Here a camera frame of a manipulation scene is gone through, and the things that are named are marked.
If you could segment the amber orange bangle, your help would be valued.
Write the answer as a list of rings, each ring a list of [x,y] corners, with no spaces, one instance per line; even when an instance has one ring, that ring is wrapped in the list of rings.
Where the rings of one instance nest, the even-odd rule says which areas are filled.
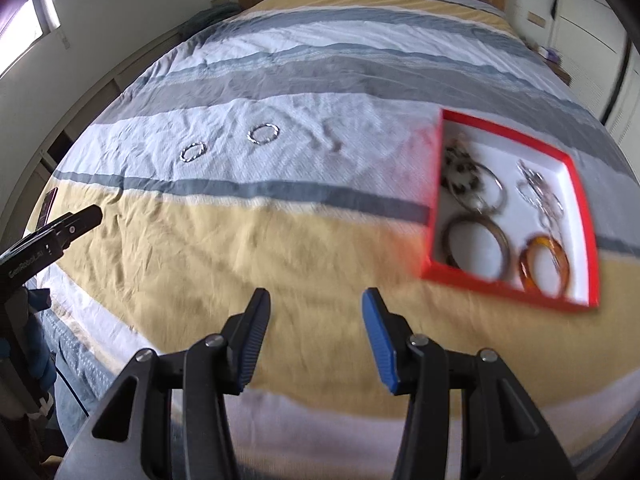
[[[520,276],[521,284],[526,292],[542,294],[542,290],[535,278],[533,265],[534,257],[541,248],[547,249],[552,257],[556,274],[558,274],[560,280],[556,298],[561,298],[566,294],[570,284],[570,260],[568,260],[561,243],[553,236],[536,234],[529,237],[518,255],[518,275]]]

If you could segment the tissue box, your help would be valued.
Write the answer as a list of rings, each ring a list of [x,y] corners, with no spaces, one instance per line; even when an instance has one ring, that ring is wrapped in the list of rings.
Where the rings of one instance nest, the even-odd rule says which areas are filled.
[[[558,65],[562,63],[559,53],[553,49],[547,49],[543,46],[539,46],[537,53],[547,62]]]

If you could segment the dark blanket on shelf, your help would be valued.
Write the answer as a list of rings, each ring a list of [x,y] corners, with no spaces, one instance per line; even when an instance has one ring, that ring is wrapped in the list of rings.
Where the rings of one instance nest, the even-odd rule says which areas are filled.
[[[209,9],[201,10],[192,18],[186,20],[179,28],[179,37],[186,41],[209,26],[215,25],[227,18],[232,18],[242,11],[239,3],[228,1],[218,3]]]

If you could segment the wall socket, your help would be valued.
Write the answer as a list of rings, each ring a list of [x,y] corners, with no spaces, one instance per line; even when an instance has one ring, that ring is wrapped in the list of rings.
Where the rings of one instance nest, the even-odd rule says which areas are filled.
[[[540,15],[534,13],[534,12],[530,12],[530,11],[527,12],[527,21],[529,21],[529,22],[531,22],[531,23],[533,23],[536,26],[541,27],[541,28],[545,28],[546,27],[546,20],[542,16],[540,16]]]

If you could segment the silver cuff bangle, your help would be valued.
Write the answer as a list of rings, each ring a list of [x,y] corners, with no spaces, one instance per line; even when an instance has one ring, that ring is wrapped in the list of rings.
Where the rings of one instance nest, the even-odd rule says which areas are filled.
[[[484,199],[486,186],[480,174],[486,172],[497,188],[497,200],[490,204]],[[447,188],[451,196],[464,209],[474,214],[498,214],[506,203],[506,189],[501,180],[485,165],[472,159],[471,156],[456,157],[442,174],[447,180]]]

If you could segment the dark olive bangle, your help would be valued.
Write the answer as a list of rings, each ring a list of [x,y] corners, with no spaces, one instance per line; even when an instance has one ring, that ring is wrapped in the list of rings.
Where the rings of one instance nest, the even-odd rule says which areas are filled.
[[[501,255],[499,272],[494,278],[494,281],[505,281],[509,276],[512,262],[511,244],[506,233],[503,232],[500,226],[484,214],[472,214],[472,212],[468,212],[467,214],[457,214],[446,223],[446,226],[442,229],[442,235],[440,236],[440,247],[442,248],[446,265],[451,266],[454,269],[461,270],[460,264],[457,262],[456,258],[454,258],[451,237],[454,229],[458,226],[463,226],[464,224],[478,224],[488,231],[494,238],[500,248]]]

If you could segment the low white wall shelf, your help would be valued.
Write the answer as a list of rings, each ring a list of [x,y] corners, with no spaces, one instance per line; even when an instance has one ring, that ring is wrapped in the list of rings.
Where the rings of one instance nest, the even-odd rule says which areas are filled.
[[[27,207],[22,205],[24,197],[37,199],[34,192],[26,192],[32,188],[29,182],[36,174],[42,184],[46,184],[48,177],[56,166],[56,161],[50,155],[50,147],[55,144],[63,133],[72,142],[84,132],[98,116],[122,92],[130,86],[150,65],[169,50],[180,44],[179,26],[169,29],[148,44],[134,51],[128,58],[115,65],[89,88],[60,118],[40,143],[35,154],[29,159],[26,167],[14,185],[1,211],[1,240],[6,242],[10,234],[14,234],[18,218],[27,220]]]

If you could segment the smartphone with red case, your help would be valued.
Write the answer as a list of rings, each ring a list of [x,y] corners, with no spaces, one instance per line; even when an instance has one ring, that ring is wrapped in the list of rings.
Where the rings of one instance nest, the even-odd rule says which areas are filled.
[[[40,229],[48,223],[52,205],[58,192],[57,188],[51,188],[44,196],[37,220],[37,228]]]

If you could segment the window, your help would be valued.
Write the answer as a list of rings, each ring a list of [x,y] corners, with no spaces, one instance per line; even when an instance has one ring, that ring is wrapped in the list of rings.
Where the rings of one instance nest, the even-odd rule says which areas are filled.
[[[1,0],[1,75],[58,26],[55,0]]]

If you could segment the wooden nightstand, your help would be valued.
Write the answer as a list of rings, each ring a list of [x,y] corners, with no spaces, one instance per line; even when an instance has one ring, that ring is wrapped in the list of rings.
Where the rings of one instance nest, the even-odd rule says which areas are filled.
[[[552,72],[564,82],[564,84],[567,86],[570,85],[572,82],[572,76],[570,76],[566,70],[563,70],[561,66],[555,63],[549,63],[548,66],[550,67],[550,70],[552,70]]]

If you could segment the red jewelry box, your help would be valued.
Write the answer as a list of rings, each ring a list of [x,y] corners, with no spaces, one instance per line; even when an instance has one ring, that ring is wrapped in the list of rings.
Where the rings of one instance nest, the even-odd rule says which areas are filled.
[[[586,193],[570,156],[518,130],[454,110],[442,110],[435,134],[435,166],[426,175],[431,196],[422,278],[536,307],[567,312],[597,309],[600,281],[596,238]],[[471,156],[488,167],[506,189],[504,207],[498,214],[485,214],[500,226],[511,244],[512,262],[505,281],[494,281],[500,268],[500,248],[478,224],[454,229],[452,251],[461,270],[446,265],[440,247],[442,229],[457,214],[471,212],[451,196],[442,175],[460,156]],[[480,178],[486,186],[484,199],[495,203],[494,181],[486,172]],[[560,280],[547,249],[541,248],[533,260],[542,294],[526,292],[521,284],[518,255],[529,237],[536,234],[556,238],[570,260],[570,284],[561,298],[556,298]]]

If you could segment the striped bed duvet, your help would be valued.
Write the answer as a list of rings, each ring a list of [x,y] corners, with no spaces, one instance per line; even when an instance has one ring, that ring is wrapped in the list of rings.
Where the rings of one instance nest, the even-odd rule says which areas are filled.
[[[573,159],[600,304],[536,308],[421,278],[435,127],[456,110]],[[258,287],[272,315],[228,401],[242,474],[386,479],[406,402],[378,378],[369,287],[445,348],[497,350],[576,474],[638,460],[639,183],[612,136],[477,0],[262,0],[152,64],[72,145],[53,217],[101,224],[37,276],[66,440],[134,352],[189,348]]]

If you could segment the white wardrobe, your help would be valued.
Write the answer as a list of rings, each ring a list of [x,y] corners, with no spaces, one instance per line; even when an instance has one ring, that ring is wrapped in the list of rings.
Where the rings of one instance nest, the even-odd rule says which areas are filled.
[[[639,131],[639,55],[605,0],[556,0],[550,46],[570,88],[616,143]]]

